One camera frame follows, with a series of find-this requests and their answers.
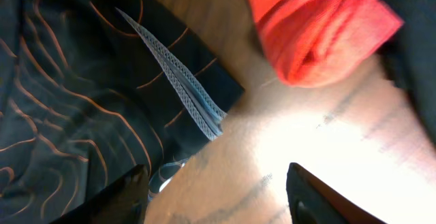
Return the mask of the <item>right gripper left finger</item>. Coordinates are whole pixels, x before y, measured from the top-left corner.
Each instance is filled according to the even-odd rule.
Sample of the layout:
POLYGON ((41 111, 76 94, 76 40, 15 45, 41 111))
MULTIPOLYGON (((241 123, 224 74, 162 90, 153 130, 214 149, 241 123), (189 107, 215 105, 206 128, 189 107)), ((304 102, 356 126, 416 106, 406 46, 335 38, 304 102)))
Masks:
POLYGON ((148 192, 146 167, 137 165, 92 199, 50 224, 143 224, 148 192))

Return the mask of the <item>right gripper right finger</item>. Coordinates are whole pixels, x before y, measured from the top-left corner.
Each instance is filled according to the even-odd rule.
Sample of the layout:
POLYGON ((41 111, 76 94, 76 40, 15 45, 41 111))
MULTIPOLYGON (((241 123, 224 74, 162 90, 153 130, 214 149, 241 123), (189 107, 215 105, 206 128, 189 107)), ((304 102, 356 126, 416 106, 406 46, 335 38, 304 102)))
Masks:
POLYGON ((287 172, 293 224, 384 224, 297 163, 287 172))

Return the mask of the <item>black orange patterned sports jersey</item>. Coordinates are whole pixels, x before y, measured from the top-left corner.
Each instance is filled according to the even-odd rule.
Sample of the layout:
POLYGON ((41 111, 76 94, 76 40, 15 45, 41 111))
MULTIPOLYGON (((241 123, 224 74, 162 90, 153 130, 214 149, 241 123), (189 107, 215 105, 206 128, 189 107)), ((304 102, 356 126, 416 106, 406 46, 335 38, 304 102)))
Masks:
POLYGON ((1 222, 51 223, 137 165, 151 202, 242 94, 156 0, 1 0, 1 222))

